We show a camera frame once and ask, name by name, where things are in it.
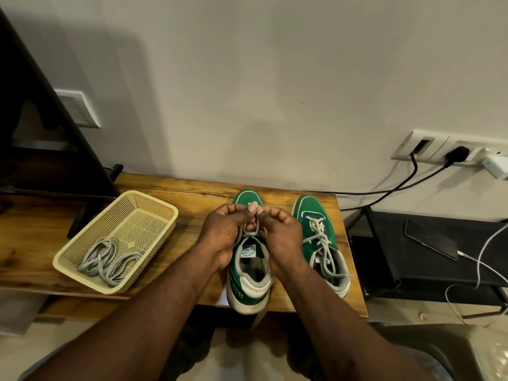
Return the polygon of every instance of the hand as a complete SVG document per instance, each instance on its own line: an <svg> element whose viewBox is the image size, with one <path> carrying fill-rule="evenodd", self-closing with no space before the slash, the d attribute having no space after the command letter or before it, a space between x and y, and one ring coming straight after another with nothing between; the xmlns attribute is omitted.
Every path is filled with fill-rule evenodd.
<svg viewBox="0 0 508 381"><path fill-rule="evenodd" d="M302 225L289 212L277 207L263 207L257 219L267 231L270 270L282 280L284 273L296 263L306 263L302 253Z"/></svg>
<svg viewBox="0 0 508 381"><path fill-rule="evenodd" d="M238 227L247 224L249 231L256 228L256 209L256 202L248 207L230 203L220 206L206 217L196 244L217 257L219 269L225 268L233 256Z"/></svg>

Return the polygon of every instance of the green sneaker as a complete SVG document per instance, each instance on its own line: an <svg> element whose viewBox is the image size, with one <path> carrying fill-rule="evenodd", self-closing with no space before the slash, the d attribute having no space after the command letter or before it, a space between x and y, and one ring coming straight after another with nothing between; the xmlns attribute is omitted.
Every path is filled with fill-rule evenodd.
<svg viewBox="0 0 508 381"><path fill-rule="evenodd" d="M303 195L293 210L303 228L303 255L321 277L344 298L351 285L351 275L346 261L337 248L332 222L316 197Z"/></svg>
<svg viewBox="0 0 508 381"><path fill-rule="evenodd" d="M263 206L259 194L252 188L243 189L233 199L233 203L246 206L252 202ZM245 225L238 228L238 238L233 247L226 282L229 305L238 313L257 314L266 307L273 281L268 256L266 243L259 230L259 222L256 230L252 232L247 232Z"/></svg>

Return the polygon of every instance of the wooden tabletop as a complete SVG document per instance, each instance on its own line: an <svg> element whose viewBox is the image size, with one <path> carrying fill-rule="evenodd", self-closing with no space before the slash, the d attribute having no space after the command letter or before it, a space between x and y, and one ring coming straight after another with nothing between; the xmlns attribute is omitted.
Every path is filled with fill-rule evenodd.
<svg viewBox="0 0 508 381"><path fill-rule="evenodd" d="M67 231L83 202L19 196L0 196L0 202L13 202L10 208L0 214L0 287L68 296L128 299L195 243L210 211L224 203L231 203L238 190L244 188L235 184L128 173L120 174L115 184L120 192L141 191L175 205L179 211L175 230L127 292L105 296L53 268L53 257L67 243ZM255 189L265 204L288 211L296 199L304 194L274 188ZM367 316L337 200L334 195L315 195L332 220L338 247L350 273L354 275L345 301L360 316ZM199 304L215 305L224 289L225 280L224 270L214 275ZM277 279L273 282L267 310L295 310Z"/></svg>

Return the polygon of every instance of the forearm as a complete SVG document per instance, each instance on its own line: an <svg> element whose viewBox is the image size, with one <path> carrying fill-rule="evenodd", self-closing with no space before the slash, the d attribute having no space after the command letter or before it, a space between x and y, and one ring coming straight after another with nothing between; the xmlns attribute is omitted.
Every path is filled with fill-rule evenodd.
<svg viewBox="0 0 508 381"><path fill-rule="evenodd" d="M433 380L340 299L304 260L281 278L329 379Z"/></svg>
<svg viewBox="0 0 508 381"><path fill-rule="evenodd" d="M48 360L29 380L156 380L217 269L194 246L156 280Z"/></svg>

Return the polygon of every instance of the beige mesh basket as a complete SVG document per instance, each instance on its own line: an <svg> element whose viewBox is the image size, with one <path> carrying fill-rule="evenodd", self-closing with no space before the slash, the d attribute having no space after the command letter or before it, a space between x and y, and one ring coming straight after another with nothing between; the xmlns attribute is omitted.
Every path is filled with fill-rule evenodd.
<svg viewBox="0 0 508 381"><path fill-rule="evenodd" d="M53 266L102 294L124 292L174 230L177 216L178 210L171 204L142 192L124 192L58 252ZM113 288L99 276L89 277L77 271L86 251L102 237L109 237L117 244L114 259L132 251L142 254L139 261L128 264L124 280Z"/></svg>

